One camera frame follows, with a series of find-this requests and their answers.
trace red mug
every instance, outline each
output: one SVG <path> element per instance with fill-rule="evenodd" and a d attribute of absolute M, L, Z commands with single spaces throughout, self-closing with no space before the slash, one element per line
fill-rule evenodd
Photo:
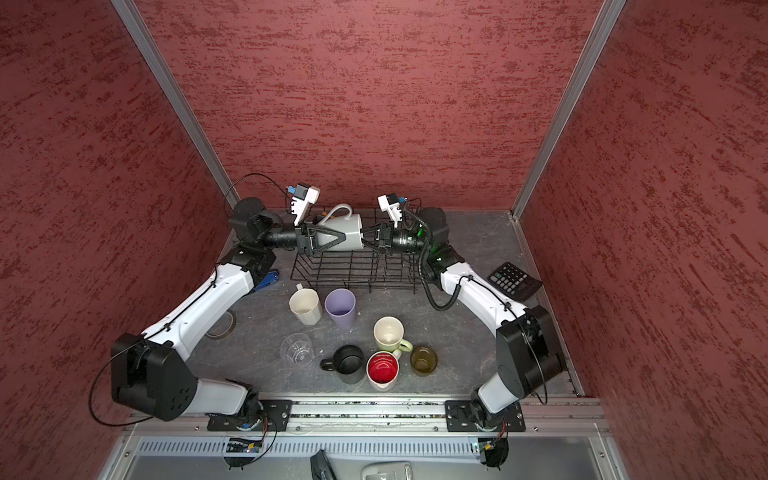
<path fill-rule="evenodd" d="M 386 392 L 395 386 L 397 374 L 400 371 L 398 358 L 402 352 L 377 352 L 368 359 L 366 371 L 371 386 L 380 392 Z"/>

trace white device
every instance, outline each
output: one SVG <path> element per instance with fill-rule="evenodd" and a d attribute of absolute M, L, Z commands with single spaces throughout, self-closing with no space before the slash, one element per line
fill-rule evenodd
<path fill-rule="evenodd" d="M 293 194 L 293 199 L 290 202 L 290 213 L 296 215 L 293 225 L 298 226 L 306 217 L 307 212 L 310 211 L 310 206 L 314 205 L 320 198 L 320 189 L 307 184 L 297 184 L 295 187 L 288 187 L 288 193 Z"/>
<path fill-rule="evenodd" d="M 382 195 L 378 198 L 379 208 L 382 212 L 389 215 L 389 219 L 395 222 L 395 228 L 402 221 L 402 211 L 400 210 L 400 199 L 395 194 Z"/>

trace clear plastic cup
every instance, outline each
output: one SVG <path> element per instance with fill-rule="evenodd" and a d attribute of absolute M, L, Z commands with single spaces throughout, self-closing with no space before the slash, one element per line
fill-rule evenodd
<path fill-rule="evenodd" d="M 312 341 L 303 333 L 288 335 L 280 347 L 280 356 L 289 365 L 304 368 L 312 363 L 315 351 L 312 350 Z"/>

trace calculator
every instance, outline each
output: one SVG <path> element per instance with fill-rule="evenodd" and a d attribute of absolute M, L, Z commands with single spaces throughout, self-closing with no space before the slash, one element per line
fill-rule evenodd
<path fill-rule="evenodd" d="M 488 276 L 488 281 L 496 289 L 515 302 L 524 302 L 536 293 L 543 283 L 507 262 Z"/>

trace wire dish rack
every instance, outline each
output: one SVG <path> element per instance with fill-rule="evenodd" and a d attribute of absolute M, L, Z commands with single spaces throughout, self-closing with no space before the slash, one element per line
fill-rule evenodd
<path fill-rule="evenodd" d="M 308 218 L 328 211 L 313 208 Z M 354 209 L 360 214 L 362 227 L 388 222 L 389 216 L 375 209 Z M 419 285 L 416 255 L 393 252 L 389 255 L 372 250 L 356 252 L 323 252 L 316 257 L 296 254 L 291 280 L 306 282 L 313 289 L 327 288 L 379 288 L 413 290 Z"/>

